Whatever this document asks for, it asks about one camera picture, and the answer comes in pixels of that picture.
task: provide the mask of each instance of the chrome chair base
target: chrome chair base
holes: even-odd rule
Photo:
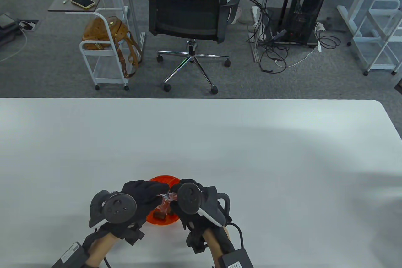
[[[200,69],[201,73],[205,77],[205,79],[208,81],[209,85],[211,86],[211,93],[212,94],[217,94],[218,93],[218,88],[212,83],[210,78],[208,77],[207,73],[205,72],[204,68],[202,68],[201,63],[198,61],[198,58],[221,58],[221,59],[226,59],[225,61],[225,66],[230,67],[230,57],[228,56],[222,56],[222,55],[213,55],[213,54],[195,54],[195,48],[197,48],[197,43],[195,40],[188,41],[188,52],[180,52],[180,51],[158,51],[158,56],[156,57],[156,60],[158,62],[163,61],[162,55],[173,55],[176,57],[185,57],[185,59],[177,66],[177,68],[163,81],[164,83],[164,90],[166,92],[169,92],[171,90],[171,85],[169,85],[167,82],[182,69],[188,62],[194,63],[197,65],[197,67]]]

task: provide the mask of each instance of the black office chair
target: black office chair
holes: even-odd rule
[[[218,88],[211,82],[198,58],[226,59],[225,66],[230,66],[230,57],[210,54],[196,54],[196,40],[212,40],[218,44],[225,40],[226,27],[232,23],[240,0],[148,0],[149,31],[153,35],[167,34],[188,38],[188,52],[158,51],[158,62],[163,61],[162,54],[185,57],[184,61],[164,81],[164,90],[172,88],[167,82],[188,62],[195,63],[211,86],[211,93],[218,93]]]

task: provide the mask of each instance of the brown backpack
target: brown backpack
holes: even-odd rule
[[[107,18],[107,22],[109,24],[110,32],[112,33],[112,37],[114,39],[115,47],[117,54],[119,56],[119,61],[122,64],[122,71],[125,78],[132,77],[138,69],[138,64],[142,61],[142,51],[138,44],[134,41],[132,33],[128,30],[125,23],[123,23],[118,17],[109,17]],[[91,20],[85,28],[84,35],[82,36],[83,41],[109,41],[109,36],[106,31],[105,23],[100,17],[96,17]],[[122,50],[119,48],[119,42],[121,40],[125,40],[129,49],[130,55],[128,57],[129,62],[134,67],[134,72],[128,73],[125,67],[125,59],[122,53]],[[88,50],[104,50],[106,47],[109,47],[110,44],[85,44],[85,48]],[[138,61],[137,55],[134,51],[133,46],[137,49],[141,60]]]

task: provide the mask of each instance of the orange plate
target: orange plate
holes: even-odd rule
[[[151,181],[158,181],[158,182],[162,182],[162,183],[167,183],[169,184],[170,187],[174,186],[175,184],[180,182],[180,179],[174,177],[174,176],[169,176],[169,175],[162,175],[162,176],[157,176],[155,178],[152,178]],[[154,214],[154,211],[157,211],[157,209],[151,211],[151,213],[147,216],[147,221],[151,224],[154,225],[169,225],[169,224],[173,224],[174,222],[176,222],[178,220],[178,216],[177,215],[167,215],[165,220],[159,220],[159,219],[155,219],[152,215]]]

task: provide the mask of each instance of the computer tower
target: computer tower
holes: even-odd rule
[[[287,40],[307,45],[324,0],[292,0],[283,29]]]

